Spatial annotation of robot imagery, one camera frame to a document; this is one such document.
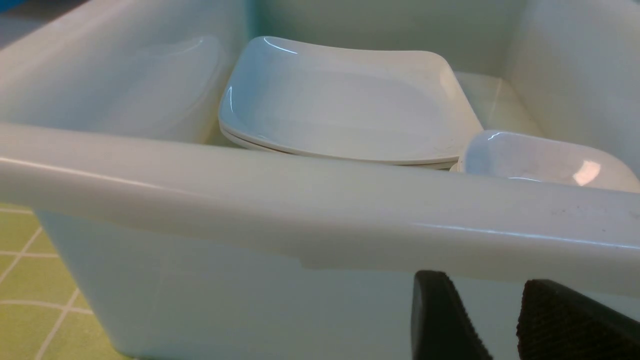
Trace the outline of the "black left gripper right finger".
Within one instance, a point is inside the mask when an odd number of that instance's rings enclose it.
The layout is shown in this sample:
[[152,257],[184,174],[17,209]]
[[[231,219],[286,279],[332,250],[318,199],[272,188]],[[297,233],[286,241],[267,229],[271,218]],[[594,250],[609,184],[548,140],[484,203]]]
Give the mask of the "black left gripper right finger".
[[549,279],[526,281],[516,327],[521,360],[637,360],[637,320]]

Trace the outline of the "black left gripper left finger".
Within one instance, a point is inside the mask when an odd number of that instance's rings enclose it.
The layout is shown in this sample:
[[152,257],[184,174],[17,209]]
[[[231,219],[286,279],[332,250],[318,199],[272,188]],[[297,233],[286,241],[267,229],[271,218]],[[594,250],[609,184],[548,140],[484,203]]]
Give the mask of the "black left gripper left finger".
[[447,274],[420,270],[413,278],[411,355],[414,360],[491,360]]

